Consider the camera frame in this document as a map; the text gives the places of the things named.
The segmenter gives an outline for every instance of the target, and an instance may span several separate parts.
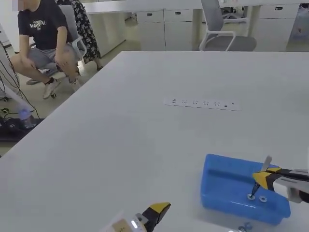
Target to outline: cable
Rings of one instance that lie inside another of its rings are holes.
[[[17,115],[18,113],[7,113],[7,114],[5,114],[4,116],[3,116],[3,119],[6,119],[6,117],[8,116],[8,115]]]
[[[9,54],[7,53],[6,49],[4,48],[3,43],[2,43],[1,41],[0,41],[0,44],[1,44],[3,50],[4,50],[5,54],[6,54],[6,57],[7,57],[8,61],[9,61],[10,65],[11,65],[12,71],[13,71],[13,73],[14,73],[14,76],[15,76],[17,82],[16,82],[15,79],[12,77],[12,75],[9,73],[9,71],[6,69],[5,65],[3,64],[3,62],[2,62],[1,60],[0,60],[0,63],[1,63],[2,66],[4,67],[4,69],[5,69],[5,71],[7,72],[7,74],[11,77],[11,79],[12,79],[12,80],[14,81],[14,83],[16,84],[16,87],[15,87],[15,88],[18,89],[19,92],[21,93],[21,94],[20,94],[21,98],[22,98],[22,99],[25,98],[25,100],[27,101],[27,103],[34,109],[36,115],[38,116],[38,119],[40,119],[40,116],[39,116],[39,113],[38,113],[37,109],[29,102],[29,100],[28,100],[28,98],[25,96],[24,92],[20,89],[19,79],[18,79],[18,76],[17,76],[17,74],[16,74],[16,72],[15,72],[14,66],[13,66],[13,64],[12,64],[12,62],[11,62],[11,60],[10,60]],[[12,83],[5,77],[4,73],[3,73],[1,70],[0,70],[0,72],[1,72],[1,74],[3,75],[3,77],[11,84],[11,86],[13,86]],[[5,93],[5,85],[4,85],[4,82],[3,82],[2,78],[0,78],[0,80],[1,80],[2,85],[3,85],[3,87],[4,87],[4,93]]]

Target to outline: blue tray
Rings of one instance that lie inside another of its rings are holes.
[[[259,171],[262,165],[208,154],[201,183],[202,205],[271,225],[280,224],[283,218],[288,218],[291,214],[289,202],[284,197],[260,187],[254,201],[247,198],[254,185],[252,173]],[[267,202],[261,202],[260,196],[267,197]]]

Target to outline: black t-shirt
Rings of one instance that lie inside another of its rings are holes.
[[[28,35],[40,50],[55,49],[59,27],[66,27],[66,17],[55,0],[41,0],[38,9],[20,11],[18,14],[18,27],[20,35]],[[68,30],[67,43],[73,39]]]

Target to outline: power strip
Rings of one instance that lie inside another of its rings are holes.
[[[241,111],[238,103],[222,100],[192,100],[187,98],[165,98],[165,105],[186,106],[195,108]]]

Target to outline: table surface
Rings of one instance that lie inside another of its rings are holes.
[[[307,168],[309,53],[122,52],[0,160],[3,232],[99,232],[119,211],[172,206],[156,232],[227,232],[250,220],[205,210],[208,153]],[[166,97],[242,111],[166,106]],[[309,204],[276,228],[307,231]]]
[[[225,0],[221,7],[300,4],[306,0]],[[120,0],[83,3],[88,14],[202,9],[200,0]]]

